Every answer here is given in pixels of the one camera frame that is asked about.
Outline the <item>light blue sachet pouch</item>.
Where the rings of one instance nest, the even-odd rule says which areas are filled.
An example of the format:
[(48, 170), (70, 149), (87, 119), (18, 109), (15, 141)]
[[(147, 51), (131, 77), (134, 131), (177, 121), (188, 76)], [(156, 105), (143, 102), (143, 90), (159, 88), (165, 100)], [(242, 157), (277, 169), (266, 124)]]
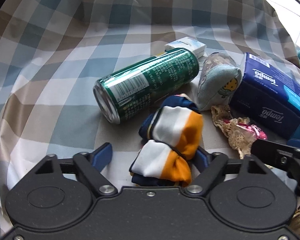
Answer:
[(212, 53), (204, 61), (196, 105), (199, 111), (227, 105), (242, 81), (241, 68), (225, 53)]

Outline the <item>navy white orange scarf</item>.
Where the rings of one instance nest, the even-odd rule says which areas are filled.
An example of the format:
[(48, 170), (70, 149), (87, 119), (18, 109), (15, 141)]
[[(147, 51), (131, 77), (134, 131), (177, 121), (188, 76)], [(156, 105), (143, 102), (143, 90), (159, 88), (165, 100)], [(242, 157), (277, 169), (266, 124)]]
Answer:
[(203, 116), (186, 95), (167, 97), (139, 129), (145, 144), (131, 164), (132, 183), (139, 186), (187, 186), (190, 162), (199, 147)]

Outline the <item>woven fabric-lined basket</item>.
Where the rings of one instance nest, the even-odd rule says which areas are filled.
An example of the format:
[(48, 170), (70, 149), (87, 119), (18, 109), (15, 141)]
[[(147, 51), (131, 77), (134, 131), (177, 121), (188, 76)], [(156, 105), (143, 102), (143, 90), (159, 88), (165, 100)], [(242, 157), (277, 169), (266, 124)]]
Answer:
[(290, 223), (290, 228), (300, 237), (300, 210), (296, 210)]

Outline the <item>small white carton box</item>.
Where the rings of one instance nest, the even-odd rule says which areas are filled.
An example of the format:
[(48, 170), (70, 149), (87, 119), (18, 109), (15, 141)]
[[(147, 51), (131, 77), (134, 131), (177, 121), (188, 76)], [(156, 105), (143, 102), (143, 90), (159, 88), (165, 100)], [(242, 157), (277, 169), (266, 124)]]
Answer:
[(206, 44), (199, 42), (190, 37), (183, 37), (173, 42), (170, 42), (164, 46), (165, 51), (169, 51), (175, 48), (184, 48), (189, 50), (197, 58), (204, 56), (206, 51)]

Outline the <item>blue tempo tissue box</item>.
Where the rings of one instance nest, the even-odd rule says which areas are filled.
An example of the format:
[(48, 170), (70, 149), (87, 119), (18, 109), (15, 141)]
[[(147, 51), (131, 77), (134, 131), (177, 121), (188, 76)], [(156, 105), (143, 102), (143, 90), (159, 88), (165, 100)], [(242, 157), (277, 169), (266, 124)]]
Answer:
[(286, 140), (300, 140), (300, 85), (251, 53), (242, 65), (243, 79), (230, 107)]

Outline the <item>green beverage can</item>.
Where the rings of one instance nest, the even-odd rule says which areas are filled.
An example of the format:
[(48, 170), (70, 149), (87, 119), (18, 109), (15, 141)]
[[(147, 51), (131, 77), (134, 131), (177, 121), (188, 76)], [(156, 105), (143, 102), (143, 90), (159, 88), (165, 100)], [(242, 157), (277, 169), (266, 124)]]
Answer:
[(93, 94), (105, 118), (120, 124), (191, 82), (198, 72), (197, 57), (174, 48), (97, 80)]

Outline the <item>beige lace pink ornament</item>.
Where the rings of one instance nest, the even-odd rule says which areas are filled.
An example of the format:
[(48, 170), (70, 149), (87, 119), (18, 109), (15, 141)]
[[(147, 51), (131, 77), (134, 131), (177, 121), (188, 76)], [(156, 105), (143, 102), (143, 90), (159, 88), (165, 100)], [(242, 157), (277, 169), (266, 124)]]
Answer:
[(247, 117), (233, 118), (229, 105), (211, 107), (212, 122), (227, 137), (233, 150), (243, 159), (251, 154), (253, 142), (257, 139), (267, 140), (267, 135), (258, 126), (253, 125)]

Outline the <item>checkered plaid cloth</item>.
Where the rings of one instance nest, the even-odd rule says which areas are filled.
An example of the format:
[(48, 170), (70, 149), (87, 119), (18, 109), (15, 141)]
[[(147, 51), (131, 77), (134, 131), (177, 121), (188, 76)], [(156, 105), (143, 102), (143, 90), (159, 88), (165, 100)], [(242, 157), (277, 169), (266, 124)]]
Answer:
[(104, 176), (131, 185), (146, 109), (120, 125), (101, 113), (96, 80), (191, 37), (236, 62), (252, 53), (300, 84), (294, 42), (266, 0), (6, 0), (0, 8), (0, 237), (8, 192), (48, 154), (111, 143)]

